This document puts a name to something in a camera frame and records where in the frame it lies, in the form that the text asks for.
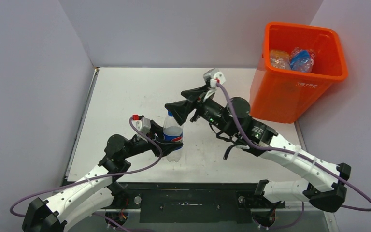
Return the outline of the clear Pepsi bottle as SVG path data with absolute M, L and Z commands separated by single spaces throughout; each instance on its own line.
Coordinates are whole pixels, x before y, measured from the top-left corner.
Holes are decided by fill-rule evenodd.
M 168 111 L 163 125 L 164 140 L 168 142 L 183 142 L 183 126 L 179 125 L 172 113 Z M 179 162 L 182 156 L 182 145 L 167 156 L 168 162 Z

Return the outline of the blue cap bottle edge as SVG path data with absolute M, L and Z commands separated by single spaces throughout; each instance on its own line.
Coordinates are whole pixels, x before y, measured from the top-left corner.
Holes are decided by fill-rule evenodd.
M 270 50 L 269 60 L 271 66 L 279 69 L 291 70 L 290 54 L 281 50 Z

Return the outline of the crushed blue label bottle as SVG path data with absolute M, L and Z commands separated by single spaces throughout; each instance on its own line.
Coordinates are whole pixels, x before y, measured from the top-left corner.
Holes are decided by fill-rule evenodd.
M 290 53 L 290 68 L 298 72 L 311 73 L 316 54 L 311 49 L 294 48 Z

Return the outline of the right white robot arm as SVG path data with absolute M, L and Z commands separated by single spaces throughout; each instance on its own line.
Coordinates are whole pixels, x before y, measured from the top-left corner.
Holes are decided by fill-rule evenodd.
M 232 97 L 222 106 L 210 95 L 206 86 L 185 90 L 183 100 L 165 104 L 178 124 L 199 118 L 218 128 L 218 139 L 232 148 L 273 161 L 300 176 L 297 181 L 261 180 L 254 193 L 260 207 L 283 201 L 308 202 L 315 208 L 334 213 L 344 203 L 351 167 L 346 163 L 323 161 L 294 145 L 275 129 L 250 116 L 250 105 L 241 97 Z

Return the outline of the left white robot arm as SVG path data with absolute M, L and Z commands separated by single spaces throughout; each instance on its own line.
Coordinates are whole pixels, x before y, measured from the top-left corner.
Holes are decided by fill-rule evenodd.
M 112 135 L 106 143 L 105 156 L 73 184 L 44 200 L 29 203 L 22 223 L 25 232 L 67 232 L 81 220 L 105 207 L 119 208 L 125 201 L 125 189 L 117 181 L 130 174 L 127 158 L 152 151 L 162 158 L 182 147 L 182 136 L 164 140 L 163 128 L 147 118 L 140 120 L 146 132 L 135 125 L 136 134 L 127 139 Z

